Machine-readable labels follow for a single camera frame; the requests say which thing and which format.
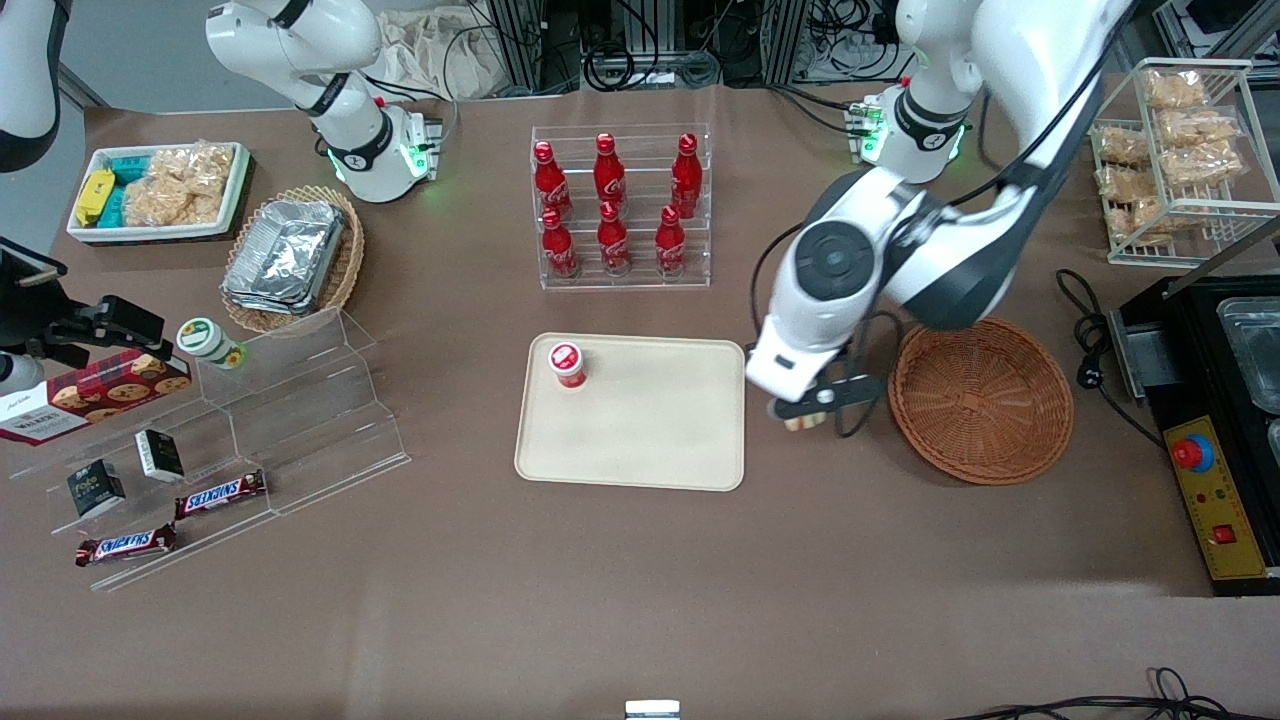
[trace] yellow control panel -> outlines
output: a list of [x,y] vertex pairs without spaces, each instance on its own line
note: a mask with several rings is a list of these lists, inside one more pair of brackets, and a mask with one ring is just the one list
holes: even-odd
[[1215,580],[1265,577],[1262,552],[1208,416],[1165,430],[1165,445],[1210,577]]

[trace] table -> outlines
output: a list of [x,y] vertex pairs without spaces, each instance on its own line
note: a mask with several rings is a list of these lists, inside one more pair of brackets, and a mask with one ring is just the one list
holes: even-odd
[[[675,119],[713,124],[710,290],[540,291],[530,126]],[[91,111],[87,124],[91,150],[247,143],[250,208],[334,183],[297,111]],[[1011,156],[1009,126],[996,119],[991,135],[993,154]],[[764,91],[467,104],[439,182],[358,205],[369,250],[348,310],[387,354],[375,380],[413,461],[106,596],[50,542],[44,488],[6,484],[4,715],[617,717],[625,700],[675,697],[695,720],[906,720],[1147,694],[1149,665],[1178,667],[1233,710],[1280,714],[1280,598],[1207,597],[1161,451],[1074,386],[1069,450],[1020,487],[951,480],[887,410],[847,441],[828,427],[787,433],[754,387],[746,477],[731,493],[516,475],[536,334],[753,340],[756,254],[849,169],[838,136]],[[954,196],[987,173],[966,140],[934,188]],[[997,311],[1069,375],[1076,318],[1052,270],[1082,272],[1108,306],[1158,277],[1103,261],[1093,193],[1082,150]],[[224,316],[227,250],[61,237],[55,255],[74,297],[118,292],[175,327]],[[874,369],[887,345],[876,336]]]

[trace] emergency stop button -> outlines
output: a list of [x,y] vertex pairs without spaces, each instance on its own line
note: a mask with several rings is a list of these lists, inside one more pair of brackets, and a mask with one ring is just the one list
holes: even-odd
[[1213,542],[1231,544],[1235,542],[1235,530],[1231,529],[1231,525],[1213,525]]
[[1213,446],[1202,434],[1192,433],[1169,448],[1174,465],[1192,473],[1206,473],[1213,466]]

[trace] red button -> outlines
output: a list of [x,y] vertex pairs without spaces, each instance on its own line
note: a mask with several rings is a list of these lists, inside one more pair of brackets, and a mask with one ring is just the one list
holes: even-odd
[[1204,452],[1194,441],[1183,438],[1174,443],[1174,464],[1184,470],[1190,470],[1204,461]]

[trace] aluminum foil container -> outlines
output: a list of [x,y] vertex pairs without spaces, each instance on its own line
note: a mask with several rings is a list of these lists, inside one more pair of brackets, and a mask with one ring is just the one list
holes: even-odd
[[346,218],[328,202],[276,200],[250,225],[223,278],[232,302],[270,313],[315,310]]

